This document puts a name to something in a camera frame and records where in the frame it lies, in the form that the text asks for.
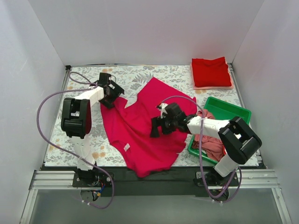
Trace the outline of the magenta t-shirt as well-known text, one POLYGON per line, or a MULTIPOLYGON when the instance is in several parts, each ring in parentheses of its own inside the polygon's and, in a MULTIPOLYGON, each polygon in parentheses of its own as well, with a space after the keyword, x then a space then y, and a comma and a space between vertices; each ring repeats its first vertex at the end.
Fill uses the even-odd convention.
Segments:
POLYGON ((150 137, 151 119, 160 115, 156 108, 163 100, 177 103, 186 115, 195 114, 196 98, 152 78, 137 94, 134 104, 126 107, 127 100, 117 98, 114 107, 100 107, 103 125, 109 143, 123 156, 129 169, 143 178, 151 172, 168 170, 186 147, 186 133, 175 131, 150 137))

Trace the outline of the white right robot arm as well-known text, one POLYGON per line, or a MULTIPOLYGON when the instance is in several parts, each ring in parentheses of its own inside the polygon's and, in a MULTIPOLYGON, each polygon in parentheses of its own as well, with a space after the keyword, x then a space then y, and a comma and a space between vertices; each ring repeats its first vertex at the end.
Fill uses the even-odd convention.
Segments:
POLYGON ((152 138, 160 136, 158 127, 161 127, 162 134, 179 130, 221 140, 227 153, 215 165, 215 171, 211 174, 212 182, 216 185, 227 182, 228 174, 237 166, 245 164, 262 146, 261 139, 241 117, 216 120, 202 118, 196 114, 186 115, 176 103, 162 103, 157 109, 160 115, 151 119, 152 138))

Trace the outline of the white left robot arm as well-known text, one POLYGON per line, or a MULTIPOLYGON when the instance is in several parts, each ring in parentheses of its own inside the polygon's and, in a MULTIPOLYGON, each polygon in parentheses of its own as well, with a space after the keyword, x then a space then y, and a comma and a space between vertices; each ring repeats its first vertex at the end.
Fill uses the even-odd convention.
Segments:
POLYGON ((96 186, 100 181, 100 171, 93 167, 96 161, 90 149, 92 106, 102 104, 107 109, 114 108, 114 101, 124 94, 124 89, 115 81, 113 75, 101 72, 99 79, 89 90, 63 101, 61 129, 70 138, 75 154, 79 156, 76 174, 79 180, 90 187, 96 186))

